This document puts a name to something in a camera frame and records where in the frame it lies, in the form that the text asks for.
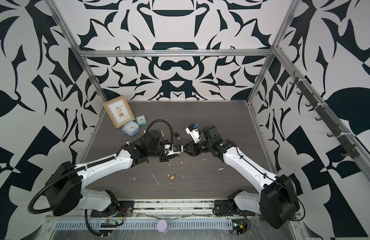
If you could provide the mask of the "small black padlock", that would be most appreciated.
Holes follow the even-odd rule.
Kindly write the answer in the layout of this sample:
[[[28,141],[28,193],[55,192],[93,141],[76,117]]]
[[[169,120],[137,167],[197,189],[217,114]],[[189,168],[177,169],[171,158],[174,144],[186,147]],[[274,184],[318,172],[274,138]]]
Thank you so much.
[[[174,134],[173,134],[174,138],[177,141],[180,141],[181,140],[180,135],[181,135],[181,131],[174,132]]]

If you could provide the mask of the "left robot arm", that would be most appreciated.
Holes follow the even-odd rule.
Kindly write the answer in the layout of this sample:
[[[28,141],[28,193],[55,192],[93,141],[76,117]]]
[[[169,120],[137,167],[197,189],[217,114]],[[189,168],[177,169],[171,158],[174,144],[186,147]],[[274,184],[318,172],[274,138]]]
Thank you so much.
[[[54,216],[62,216],[75,209],[84,209],[112,214],[118,205],[114,194],[110,190],[89,190],[87,186],[118,171],[145,163],[151,157],[167,162],[179,156],[184,148],[174,144],[170,123],[165,120],[161,123],[169,127],[170,140],[165,140],[161,132],[151,130],[152,125],[149,125],[141,137],[122,145],[110,156],[78,165],[62,163],[31,199],[28,212],[34,215],[52,212]]]

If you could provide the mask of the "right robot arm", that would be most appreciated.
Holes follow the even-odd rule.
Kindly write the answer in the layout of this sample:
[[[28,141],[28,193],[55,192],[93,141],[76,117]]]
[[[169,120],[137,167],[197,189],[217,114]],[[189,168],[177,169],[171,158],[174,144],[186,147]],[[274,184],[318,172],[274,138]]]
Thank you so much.
[[[239,211],[260,215],[275,229],[294,219],[302,204],[289,177],[277,176],[258,165],[239,149],[236,142],[224,140],[214,125],[200,129],[191,124],[186,128],[186,133],[193,140],[184,146],[185,153],[193,157],[211,153],[234,168],[257,190],[257,194],[241,191],[232,195]]]

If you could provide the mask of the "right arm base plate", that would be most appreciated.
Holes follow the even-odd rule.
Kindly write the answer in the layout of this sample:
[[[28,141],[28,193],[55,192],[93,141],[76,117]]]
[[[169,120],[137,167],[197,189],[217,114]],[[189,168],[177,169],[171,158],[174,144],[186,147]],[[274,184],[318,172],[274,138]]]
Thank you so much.
[[[250,211],[239,210],[236,204],[230,200],[215,200],[213,214],[218,217],[224,216],[247,216],[252,217],[256,214]]]

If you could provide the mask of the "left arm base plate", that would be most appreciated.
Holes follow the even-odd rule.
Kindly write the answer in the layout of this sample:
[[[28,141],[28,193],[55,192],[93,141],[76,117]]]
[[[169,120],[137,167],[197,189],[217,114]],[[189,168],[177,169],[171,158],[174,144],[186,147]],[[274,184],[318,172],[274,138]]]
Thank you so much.
[[[134,201],[119,201],[117,204],[111,204],[102,212],[92,210],[90,217],[105,218],[105,217],[128,217],[134,212]]]

